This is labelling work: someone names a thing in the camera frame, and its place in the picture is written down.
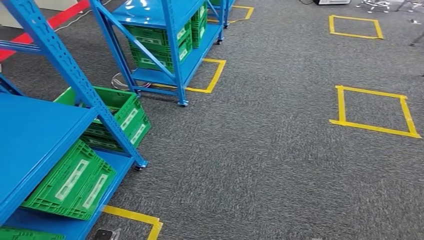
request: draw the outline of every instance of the gray carpet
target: gray carpet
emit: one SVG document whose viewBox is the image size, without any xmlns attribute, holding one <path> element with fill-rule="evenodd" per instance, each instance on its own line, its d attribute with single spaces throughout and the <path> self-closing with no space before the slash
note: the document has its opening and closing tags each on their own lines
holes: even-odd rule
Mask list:
<svg viewBox="0 0 424 240">
<path fill-rule="evenodd" d="M 107 7 L 116 8 L 114 0 Z M 424 135 L 424 15 L 366 13 L 296 0 L 238 0 L 250 20 L 225 31 L 209 58 L 227 65 L 212 94 L 187 92 L 189 107 L 141 99 L 152 129 L 139 150 L 150 160 L 129 172 L 110 205 L 160 218 L 160 240 L 422 240 L 422 139 L 332 125 L 335 85 L 408 96 Z M 234 9 L 232 18 L 243 15 Z M 329 15 L 378 19 L 384 40 L 329 34 Z M 338 31 L 373 35 L 362 22 Z M 59 32 L 95 85 L 118 72 L 92 15 Z M 5 75 L 26 94 L 52 100 L 66 83 L 38 56 L 15 55 Z M 207 85 L 210 69 L 190 84 Z M 406 130 L 399 101 L 347 92 L 351 122 Z M 147 239 L 150 226 L 103 214 L 96 229 Z"/>
</svg>

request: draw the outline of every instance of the stacked crates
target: stacked crates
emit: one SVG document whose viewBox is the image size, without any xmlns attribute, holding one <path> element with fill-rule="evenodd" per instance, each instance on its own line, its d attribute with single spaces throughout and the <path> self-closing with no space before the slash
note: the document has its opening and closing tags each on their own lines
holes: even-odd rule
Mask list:
<svg viewBox="0 0 424 240">
<path fill-rule="evenodd" d="M 0 240 L 65 240 L 64 235 L 22 228 L 0 227 Z"/>
<path fill-rule="evenodd" d="M 89 220 L 115 175 L 107 162 L 77 140 L 21 206 Z"/>
<path fill-rule="evenodd" d="M 123 132 L 131 143 L 137 147 L 151 125 L 137 95 L 134 92 L 115 90 L 104 87 L 94 87 L 95 91 L 115 117 Z M 56 103 L 75 105 L 77 94 L 68 88 L 56 100 Z M 81 140 L 94 147 L 122 151 L 122 147 L 114 139 L 100 120 L 95 119 L 82 134 Z"/>
<path fill-rule="evenodd" d="M 175 71 L 171 57 L 171 46 L 165 29 L 124 25 L 124 27 L 157 58 L 170 72 Z M 182 63 L 193 49 L 192 23 L 188 21 L 176 35 L 178 43 L 179 62 Z M 129 43 L 132 58 L 139 68 L 161 70 L 146 54 L 137 46 Z"/>
<path fill-rule="evenodd" d="M 193 48 L 198 48 L 206 30 L 208 22 L 208 4 L 205 2 L 191 18 L 191 34 L 193 36 Z"/>
</svg>

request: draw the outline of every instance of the electronic device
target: electronic device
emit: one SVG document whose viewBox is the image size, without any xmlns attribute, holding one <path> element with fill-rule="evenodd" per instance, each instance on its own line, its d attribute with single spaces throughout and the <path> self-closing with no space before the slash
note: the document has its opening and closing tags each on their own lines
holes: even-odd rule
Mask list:
<svg viewBox="0 0 424 240">
<path fill-rule="evenodd" d="M 350 4 L 351 0 L 313 0 L 316 5 L 345 5 Z"/>
</svg>

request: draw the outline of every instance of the floor marking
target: floor marking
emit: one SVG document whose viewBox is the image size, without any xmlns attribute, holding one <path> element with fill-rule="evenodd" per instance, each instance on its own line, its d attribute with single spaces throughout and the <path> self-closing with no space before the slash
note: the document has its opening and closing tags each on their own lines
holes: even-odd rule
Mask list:
<svg viewBox="0 0 424 240">
<path fill-rule="evenodd" d="M 334 25 L 334 18 L 373 22 L 377 36 L 365 36 L 365 35 L 336 32 L 335 25 Z M 330 34 L 346 36 L 346 37 L 354 37 L 354 38 L 363 38 L 363 39 L 384 39 L 383 32 L 382 32 L 382 29 L 380 27 L 380 23 L 377 19 L 330 15 L 328 17 L 328 24 L 329 24 L 329 28 L 330 28 Z"/>
<path fill-rule="evenodd" d="M 233 23 L 239 22 L 239 21 L 249 20 L 251 18 L 252 14 L 253 14 L 253 10 L 255 9 L 252 6 L 238 6 L 238 5 L 233 5 L 232 7 L 233 8 L 236 8 L 236 9 L 247 9 L 247 12 L 246 12 L 246 16 L 244 16 L 243 19 L 228 21 L 228 23 L 230 23 L 230 24 L 233 24 Z M 219 22 L 216 19 L 208 19 L 207 21 L 208 22 L 212 22 L 212 23 L 218 23 Z"/>
<path fill-rule="evenodd" d="M 220 76 L 223 72 L 224 66 L 227 63 L 227 60 L 204 58 L 203 61 L 218 64 L 218 68 L 216 69 L 215 74 L 213 75 L 213 78 L 210 81 L 209 85 L 207 86 L 206 89 L 186 87 L 185 90 L 192 91 L 192 92 L 198 92 L 198 93 L 204 93 L 204 94 L 210 94 L 214 90 L 215 85 L 217 84 L 217 82 L 220 79 Z M 176 88 L 175 86 L 163 85 L 163 84 L 158 84 L 158 83 L 154 83 L 154 84 L 152 84 L 152 86 L 164 87 L 164 88 L 173 88 L 173 89 Z"/>
<path fill-rule="evenodd" d="M 410 110 L 407 105 L 406 99 L 408 99 L 405 95 L 399 95 L 399 94 L 393 94 L 388 92 L 382 92 L 382 91 L 373 91 L 373 90 L 366 90 L 366 89 L 360 89 L 360 88 L 354 88 L 354 87 L 347 87 L 342 85 L 335 86 L 337 89 L 337 101 L 338 101 L 338 118 L 339 120 L 332 120 L 330 119 L 330 123 L 341 125 L 341 126 L 347 126 L 347 127 L 353 127 L 353 128 L 360 128 L 360 129 L 367 129 L 377 132 L 383 132 L 388 134 L 396 134 L 406 137 L 412 137 L 420 139 L 421 136 L 417 133 L 417 130 L 415 128 L 414 122 L 412 120 L 412 116 L 410 113 Z M 400 131 L 395 129 L 389 129 L 379 126 L 372 126 L 372 125 L 366 125 L 366 124 L 360 124 L 355 122 L 349 122 L 346 121 L 346 107 L 345 107 L 345 94 L 344 91 L 352 91 L 352 92 L 358 92 L 358 93 L 365 93 L 365 94 L 373 94 L 373 95 L 379 95 L 379 96 L 385 96 L 385 97 L 391 97 L 391 98 L 398 98 L 400 101 L 400 106 L 402 107 L 402 112 L 406 120 L 406 124 L 408 126 L 409 131 Z"/>
<path fill-rule="evenodd" d="M 156 240 L 163 226 L 163 223 L 160 222 L 159 218 L 157 217 L 145 215 L 135 211 L 125 210 L 125 209 L 114 207 L 114 206 L 109 206 L 109 205 L 104 206 L 103 212 L 107 214 L 123 217 L 126 219 L 136 220 L 142 223 L 153 225 L 151 227 L 150 233 L 148 234 L 147 240 Z"/>
</svg>

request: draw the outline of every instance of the shelf board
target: shelf board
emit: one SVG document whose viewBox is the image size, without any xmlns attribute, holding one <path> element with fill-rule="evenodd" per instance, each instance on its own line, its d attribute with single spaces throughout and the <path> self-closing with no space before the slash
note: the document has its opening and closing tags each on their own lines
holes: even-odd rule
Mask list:
<svg viewBox="0 0 424 240">
<path fill-rule="evenodd" d="M 169 0 L 172 2 L 173 19 L 177 31 L 191 19 L 205 0 Z M 122 24 L 166 29 L 161 0 L 127 0 L 112 12 Z"/>
<path fill-rule="evenodd" d="M 63 234 L 66 236 L 66 240 L 86 239 L 90 229 L 102 213 L 104 206 L 109 202 L 122 179 L 127 174 L 128 169 L 133 164 L 132 157 L 102 151 L 95 152 L 116 170 L 116 176 L 101 198 L 100 204 L 90 220 L 84 221 L 20 207 L 6 221 L 5 225 L 34 231 Z"/>
<path fill-rule="evenodd" d="M 183 79 L 184 87 L 187 87 L 190 80 L 193 78 L 196 70 L 202 63 L 203 58 L 205 58 L 206 54 L 209 52 L 209 49 L 211 49 L 221 30 L 222 26 L 208 23 L 199 48 L 193 48 L 185 61 L 180 64 L 181 79 Z M 132 74 L 132 77 L 137 81 L 176 86 L 174 80 L 163 71 L 138 67 Z"/>
<path fill-rule="evenodd" d="M 0 93 L 0 226 L 87 129 L 97 113 Z"/>
</svg>

